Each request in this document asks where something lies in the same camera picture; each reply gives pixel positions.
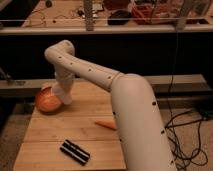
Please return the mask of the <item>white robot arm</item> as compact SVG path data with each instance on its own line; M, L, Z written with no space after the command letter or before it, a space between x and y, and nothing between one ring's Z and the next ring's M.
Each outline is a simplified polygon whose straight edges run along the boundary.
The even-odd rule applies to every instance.
M144 77L81 60L68 40L48 47L45 58L54 65L52 92L62 103L71 103L75 76L110 93L127 171L177 171L153 89Z

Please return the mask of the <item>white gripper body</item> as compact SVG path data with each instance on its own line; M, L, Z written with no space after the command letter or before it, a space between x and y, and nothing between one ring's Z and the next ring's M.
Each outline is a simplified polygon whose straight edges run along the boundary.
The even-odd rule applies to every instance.
M56 76L56 82L52 85L51 92L65 104L70 105L72 102L71 88L74 83L74 75L66 77Z

